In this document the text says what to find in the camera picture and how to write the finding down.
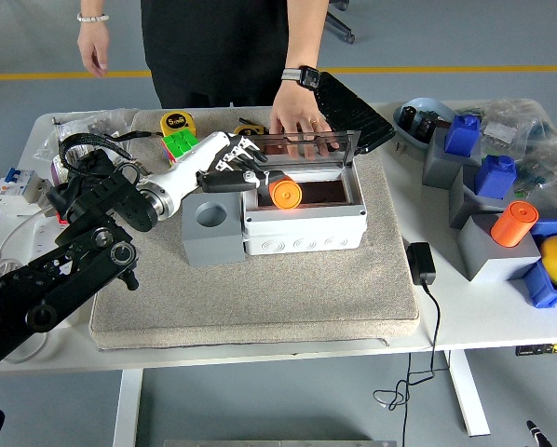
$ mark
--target gray box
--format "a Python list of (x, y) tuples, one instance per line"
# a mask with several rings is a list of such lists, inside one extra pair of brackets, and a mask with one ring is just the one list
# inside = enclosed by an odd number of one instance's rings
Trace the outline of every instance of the gray box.
[(455, 181), (456, 174), (462, 166), (481, 166), (482, 165), (482, 146), (477, 141), (471, 151), (471, 156), (456, 156), (446, 154), (444, 144), (448, 129), (436, 128), (434, 135), (429, 141), (428, 153), (424, 160), (424, 173), (422, 184), (435, 188), (450, 189)]
[(479, 170), (477, 166), (465, 165), (456, 175), (448, 194), (448, 223), (452, 228), (460, 230), (473, 214), (502, 212), (514, 200), (512, 188), (504, 198), (477, 196), (475, 176)]
[(457, 244), (469, 281), (492, 282), (522, 278), (541, 254), (531, 233), (516, 247), (502, 247), (490, 236), (500, 214), (476, 214), (467, 220)]
[(245, 261), (239, 193), (184, 198), (182, 242), (187, 262), (193, 267)]

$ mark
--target white cable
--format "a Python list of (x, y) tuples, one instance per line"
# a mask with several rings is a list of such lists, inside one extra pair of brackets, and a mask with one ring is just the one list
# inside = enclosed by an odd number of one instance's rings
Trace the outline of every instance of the white cable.
[(14, 230), (11, 233), (9, 233), (9, 235), (7, 235), (5, 240), (1, 243), (1, 246), (0, 246), (0, 260), (1, 260), (1, 255), (3, 253), (3, 248), (9, 242), (9, 240), (11, 240), (26, 225), (28, 225), (30, 223), (35, 223), (39, 218), (41, 218), (43, 216), (43, 214), (45, 214), (46, 212), (51, 211), (52, 209), (53, 209), (52, 205), (47, 205), (43, 209), (39, 210), (38, 212), (36, 212), (32, 216), (30, 216), (24, 222), (20, 223), (16, 228), (14, 228)]
[[(39, 218), (41, 218), (43, 216), (43, 214), (45, 214), (46, 212), (49, 212), (53, 209), (52, 205), (47, 205), (46, 207), (44, 207), (43, 209), (41, 209), (39, 212), (36, 212), (35, 214), (33, 214), (32, 216), (30, 216), (28, 219), (26, 219), (24, 222), (20, 223), (16, 228), (14, 228), (14, 230), (9, 233), (9, 235), (7, 235), (7, 237), (4, 239), (4, 241), (1, 243), (0, 246), (0, 277), (2, 277), (3, 275), (17, 269), (23, 266), (23, 264), (18, 261), (17, 259), (1, 259), (1, 256), (3, 255), (3, 251), (4, 248), (6, 247), (6, 244), (14, 237), (14, 235), (18, 234), (19, 231), (22, 228), (27, 227), (29, 224), (34, 224)], [(34, 356), (36, 356), (40, 351), (43, 350), (43, 348), (45, 347), (45, 344), (47, 343), (47, 334), (43, 333), (43, 341), (42, 343), (35, 349), (33, 350), (33, 352), (31, 352), (30, 354), (21, 357), (19, 359), (14, 359), (14, 358), (8, 358), (5, 357), (4, 361), (6, 361), (7, 363), (11, 363), (11, 364), (18, 364), (18, 363), (23, 363), (24, 361), (27, 361), (29, 359), (32, 359)]]

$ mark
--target plastic bag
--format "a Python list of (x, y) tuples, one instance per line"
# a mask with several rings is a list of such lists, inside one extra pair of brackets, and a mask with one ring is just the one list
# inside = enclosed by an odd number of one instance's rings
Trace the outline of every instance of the plastic bag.
[(538, 102), (500, 100), (457, 112), (482, 120), (482, 156), (515, 160), (515, 196), (557, 208), (557, 129)]
[(45, 142), (34, 153), (34, 158), (53, 160), (58, 154), (59, 142), (75, 133), (93, 133), (95, 135), (128, 133), (131, 130), (133, 117), (138, 112), (138, 109), (115, 109), (95, 112), (74, 120), (66, 118), (77, 114), (60, 117), (58, 124), (53, 123), (53, 131), (48, 134)]
[(557, 130), (538, 102), (499, 100), (457, 111), (477, 115), (481, 124), (483, 156), (511, 156), (520, 162), (531, 141), (557, 137)]

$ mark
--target transparent lid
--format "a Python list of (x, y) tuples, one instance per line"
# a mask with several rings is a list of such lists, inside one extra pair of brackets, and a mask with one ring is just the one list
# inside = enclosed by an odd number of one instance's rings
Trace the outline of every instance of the transparent lid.
[(358, 130), (339, 132), (284, 133), (251, 135), (248, 138), (268, 157), (256, 162), (270, 167), (314, 167), (316, 165), (349, 165), (360, 137)]

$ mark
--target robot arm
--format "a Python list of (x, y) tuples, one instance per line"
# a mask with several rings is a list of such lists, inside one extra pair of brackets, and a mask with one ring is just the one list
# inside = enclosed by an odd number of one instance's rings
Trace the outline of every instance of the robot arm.
[[(163, 221), (177, 212), (182, 199), (199, 186), (204, 192), (228, 192), (257, 188), (261, 180), (267, 183), (270, 172), (262, 172), (255, 160), (264, 162), (267, 158), (253, 142), (240, 135), (214, 132), (169, 171), (147, 176), (137, 188), (150, 200), (158, 220)], [(284, 177), (280, 171), (272, 174)]]
[[(77, 134), (72, 137), (74, 144), (82, 143)], [(195, 145), (168, 172), (137, 183), (129, 182), (122, 169), (115, 169), (106, 156), (95, 152), (86, 166), (99, 172), (99, 180), (87, 182), (88, 191), (81, 187), (83, 176), (89, 176), (89, 169), (84, 168), (76, 170), (79, 186), (67, 186), (49, 196), (70, 222), (56, 239), (59, 247), (0, 277), (0, 360), (33, 333), (55, 328), (115, 278), (131, 291), (138, 288), (133, 274), (138, 250), (111, 217), (111, 210), (134, 229), (149, 231), (156, 222), (172, 216), (198, 186), (205, 191), (244, 191), (282, 174), (261, 171), (254, 162), (265, 160), (259, 149), (241, 136), (223, 132)], [(233, 170), (233, 165), (251, 170)]]

